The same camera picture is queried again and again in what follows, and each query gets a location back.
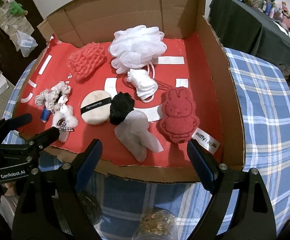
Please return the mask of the white sock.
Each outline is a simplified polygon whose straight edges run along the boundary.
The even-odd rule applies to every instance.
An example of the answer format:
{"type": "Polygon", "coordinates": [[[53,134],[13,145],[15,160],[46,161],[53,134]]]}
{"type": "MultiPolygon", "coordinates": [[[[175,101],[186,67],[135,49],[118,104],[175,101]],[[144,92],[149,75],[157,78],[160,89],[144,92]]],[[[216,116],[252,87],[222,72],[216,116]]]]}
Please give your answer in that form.
{"type": "Polygon", "coordinates": [[[135,87],[137,96],[144,103],[151,102],[158,90],[157,82],[144,69],[130,69],[127,81],[135,87]]]}

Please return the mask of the plastic bag on door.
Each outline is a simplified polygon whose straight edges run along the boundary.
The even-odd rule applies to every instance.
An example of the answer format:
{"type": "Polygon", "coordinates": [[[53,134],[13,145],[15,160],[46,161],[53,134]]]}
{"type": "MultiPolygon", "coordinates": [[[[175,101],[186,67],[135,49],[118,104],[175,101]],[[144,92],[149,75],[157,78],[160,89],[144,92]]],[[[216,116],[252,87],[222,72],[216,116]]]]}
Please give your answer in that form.
{"type": "Polygon", "coordinates": [[[21,50],[23,57],[28,57],[31,51],[33,51],[37,46],[36,40],[30,35],[17,30],[17,44],[21,50]]]}

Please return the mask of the large jar dark contents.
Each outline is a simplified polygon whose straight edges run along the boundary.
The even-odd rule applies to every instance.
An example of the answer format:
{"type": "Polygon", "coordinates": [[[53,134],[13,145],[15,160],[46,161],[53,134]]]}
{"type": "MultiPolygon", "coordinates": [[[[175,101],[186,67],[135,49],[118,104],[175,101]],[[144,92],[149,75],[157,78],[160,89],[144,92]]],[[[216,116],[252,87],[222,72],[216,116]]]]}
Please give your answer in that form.
{"type": "Polygon", "coordinates": [[[84,206],[84,211],[93,225],[102,220],[102,208],[97,198],[88,191],[83,190],[78,193],[78,197],[84,206]]]}

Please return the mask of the dark green covered side table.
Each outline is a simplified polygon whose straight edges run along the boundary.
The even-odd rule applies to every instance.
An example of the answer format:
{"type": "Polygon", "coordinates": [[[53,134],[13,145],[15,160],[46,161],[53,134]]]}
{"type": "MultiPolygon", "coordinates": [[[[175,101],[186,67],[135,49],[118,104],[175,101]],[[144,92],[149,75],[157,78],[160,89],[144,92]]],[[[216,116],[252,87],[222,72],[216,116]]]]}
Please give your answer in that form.
{"type": "Polygon", "coordinates": [[[209,23],[222,45],[290,69],[290,37],[265,13],[238,0],[212,0],[209,23]]]}

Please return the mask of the dark wooden door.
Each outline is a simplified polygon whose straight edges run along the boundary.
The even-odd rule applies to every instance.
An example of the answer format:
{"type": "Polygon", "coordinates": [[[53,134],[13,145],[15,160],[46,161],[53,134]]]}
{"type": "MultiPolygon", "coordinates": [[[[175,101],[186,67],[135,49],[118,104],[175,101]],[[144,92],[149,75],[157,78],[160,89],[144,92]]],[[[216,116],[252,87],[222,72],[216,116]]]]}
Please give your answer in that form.
{"type": "Polygon", "coordinates": [[[23,57],[22,52],[16,50],[10,37],[0,27],[0,70],[12,84],[16,84],[26,67],[35,60],[46,47],[45,38],[37,26],[43,21],[33,0],[16,0],[28,11],[26,19],[33,26],[34,32],[31,36],[36,40],[38,46],[30,52],[28,57],[23,57]]]}

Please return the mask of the green plush on door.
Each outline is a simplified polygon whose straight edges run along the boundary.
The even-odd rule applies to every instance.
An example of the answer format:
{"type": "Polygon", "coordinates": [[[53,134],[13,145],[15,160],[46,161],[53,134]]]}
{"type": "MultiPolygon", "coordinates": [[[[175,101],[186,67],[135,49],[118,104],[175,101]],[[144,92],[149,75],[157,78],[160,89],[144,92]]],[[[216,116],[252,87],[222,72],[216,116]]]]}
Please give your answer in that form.
{"type": "Polygon", "coordinates": [[[15,17],[25,16],[28,14],[28,11],[24,10],[22,5],[15,2],[15,1],[10,3],[9,12],[11,15],[13,15],[15,17]]]}

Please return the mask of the white mesh bath pouf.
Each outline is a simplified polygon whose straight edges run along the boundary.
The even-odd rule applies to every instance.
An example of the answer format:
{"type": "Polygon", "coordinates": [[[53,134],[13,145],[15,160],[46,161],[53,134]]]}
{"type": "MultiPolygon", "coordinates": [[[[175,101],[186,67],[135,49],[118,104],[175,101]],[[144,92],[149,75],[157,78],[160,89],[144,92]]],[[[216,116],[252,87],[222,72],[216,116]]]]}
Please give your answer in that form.
{"type": "Polygon", "coordinates": [[[159,27],[138,25],[116,31],[114,37],[108,52],[114,58],[111,65],[117,74],[150,65],[167,50],[167,45],[163,42],[164,32],[159,27]]]}

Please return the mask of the white sheer fabric pouch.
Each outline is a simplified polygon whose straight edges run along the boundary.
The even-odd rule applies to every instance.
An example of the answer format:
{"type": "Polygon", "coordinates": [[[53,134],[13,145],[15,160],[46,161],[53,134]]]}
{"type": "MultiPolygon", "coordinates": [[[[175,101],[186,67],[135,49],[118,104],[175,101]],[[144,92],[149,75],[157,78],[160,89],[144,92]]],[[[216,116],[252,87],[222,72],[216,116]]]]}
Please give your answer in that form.
{"type": "Polygon", "coordinates": [[[147,149],[153,153],[163,151],[157,137],[149,132],[147,116],[137,110],[131,111],[125,120],[115,128],[117,139],[131,152],[134,158],[143,162],[147,156],[147,149]]]}

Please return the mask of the red plush bunny toy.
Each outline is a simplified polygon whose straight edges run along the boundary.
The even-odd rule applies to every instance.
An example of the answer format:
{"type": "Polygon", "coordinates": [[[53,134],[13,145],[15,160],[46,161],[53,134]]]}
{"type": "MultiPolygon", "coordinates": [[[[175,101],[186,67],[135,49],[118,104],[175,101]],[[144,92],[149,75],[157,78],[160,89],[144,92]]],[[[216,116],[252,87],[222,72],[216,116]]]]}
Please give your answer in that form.
{"type": "Polygon", "coordinates": [[[196,115],[193,94],[186,87],[171,87],[162,94],[162,118],[158,131],[168,142],[182,144],[188,142],[200,120],[196,115]]]}

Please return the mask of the cream powder puff black band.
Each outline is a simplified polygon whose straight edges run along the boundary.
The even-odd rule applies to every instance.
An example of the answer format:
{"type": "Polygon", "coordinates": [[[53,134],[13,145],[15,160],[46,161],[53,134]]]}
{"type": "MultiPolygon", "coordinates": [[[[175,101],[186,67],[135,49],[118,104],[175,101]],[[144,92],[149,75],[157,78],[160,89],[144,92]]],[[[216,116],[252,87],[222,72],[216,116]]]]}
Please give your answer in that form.
{"type": "Polygon", "coordinates": [[[112,97],[104,90],[94,90],[82,101],[80,115],[83,121],[89,125],[101,125],[110,116],[112,97]]]}

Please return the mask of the cream scrunchie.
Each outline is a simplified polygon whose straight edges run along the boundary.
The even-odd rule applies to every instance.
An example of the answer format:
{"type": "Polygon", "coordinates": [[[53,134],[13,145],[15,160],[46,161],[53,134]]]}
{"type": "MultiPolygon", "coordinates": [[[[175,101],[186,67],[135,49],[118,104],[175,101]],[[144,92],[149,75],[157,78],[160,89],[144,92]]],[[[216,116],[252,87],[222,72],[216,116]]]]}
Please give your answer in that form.
{"type": "Polygon", "coordinates": [[[44,106],[52,113],[59,111],[62,105],[65,105],[71,94],[71,86],[64,81],[60,81],[51,89],[43,90],[35,97],[35,105],[38,107],[44,106]]]}

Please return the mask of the small jar gold contents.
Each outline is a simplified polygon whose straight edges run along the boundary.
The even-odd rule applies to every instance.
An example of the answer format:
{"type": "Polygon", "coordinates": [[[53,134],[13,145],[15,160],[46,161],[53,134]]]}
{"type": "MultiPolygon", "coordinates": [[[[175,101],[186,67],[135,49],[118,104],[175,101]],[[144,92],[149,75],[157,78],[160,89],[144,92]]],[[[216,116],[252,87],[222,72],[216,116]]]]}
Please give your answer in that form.
{"type": "Polygon", "coordinates": [[[156,207],[143,216],[132,239],[176,240],[176,217],[170,211],[156,207]]]}

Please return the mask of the blue plaid tablecloth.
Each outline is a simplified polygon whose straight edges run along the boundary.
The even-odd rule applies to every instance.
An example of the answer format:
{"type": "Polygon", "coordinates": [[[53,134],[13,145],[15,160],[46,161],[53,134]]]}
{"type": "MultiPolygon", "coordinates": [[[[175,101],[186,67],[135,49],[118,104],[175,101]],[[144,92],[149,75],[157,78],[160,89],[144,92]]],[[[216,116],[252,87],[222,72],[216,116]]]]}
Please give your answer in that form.
{"type": "MultiPolygon", "coordinates": [[[[245,170],[257,168],[266,185],[277,231],[290,218],[290,89],[275,65],[227,48],[245,133],[245,170]]],[[[201,183],[156,184],[95,173],[88,191],[101,205],[96,230],[103,239],[131,239],[152,207],[173,213],[186,239],[210,200],[201,183]]]]}

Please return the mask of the red paper box liner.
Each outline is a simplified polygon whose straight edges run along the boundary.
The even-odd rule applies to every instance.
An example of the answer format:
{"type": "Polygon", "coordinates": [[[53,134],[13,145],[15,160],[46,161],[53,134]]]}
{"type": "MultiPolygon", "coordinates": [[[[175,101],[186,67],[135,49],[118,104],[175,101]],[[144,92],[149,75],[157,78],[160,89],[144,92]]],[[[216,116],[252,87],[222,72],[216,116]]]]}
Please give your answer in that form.
{"type": "Polygon", "coordinates": [[[149,131],[153,133],[163,147],[159,153],[148,152],[143,165],[158,167],[188,167],[189,159],[186,144],[168,142],[159,129],[161,118],[160,104],[168,87],[188,87],[191,89],[196,103],[196,115],[201,131],[209,134],[205,144],[214,149],[214,158],[222,158],[222,128],[220,110],[212,75],[199,37],[196,34],[182,39],[165,39],[167,50],[163,58],[155,64],[155,79],[159,89],[154,100],[144,103],[137,98],[134,87],[125,81],[124,75],[118,75],[111,66],[112,57],[108,55],[106,62],[96,69],[85,81],[78,83],[66,62],[76,49],[72,44],[59,43],[49,47],[37,66],[32,68],[28,81],[24,82],[20,93],[20,101],[13,110],[14,116],[25,113],[32,115],[32,122],[19,129],[20,134],[29,138],[40,133],[52,124],[42,122],[42,107],[35,104],[35,97],[45,89],[49,89],[60,81],[70,85],[72,90],[68,104],[73,107],[74,116],[81,117],[80,106],[84,98],[95,90],[104,90],[111,96],[118,92],[128,93],[135,99],[135,108],[144,112],[149,121],[149,131]]]}

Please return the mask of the black fluffy pom pom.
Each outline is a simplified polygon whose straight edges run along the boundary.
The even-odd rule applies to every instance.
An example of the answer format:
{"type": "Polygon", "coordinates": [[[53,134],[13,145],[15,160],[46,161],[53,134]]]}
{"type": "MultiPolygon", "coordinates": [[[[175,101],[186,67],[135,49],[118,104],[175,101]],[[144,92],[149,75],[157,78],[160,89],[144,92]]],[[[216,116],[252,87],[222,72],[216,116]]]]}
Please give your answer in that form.
{"type": "Polygon", "coordinates": [[[119,92],[113,97],[110,105],[109,121],[112,125],[119,125],[126,116],[134,110],[135,100],[129,93],[119,92]]]}

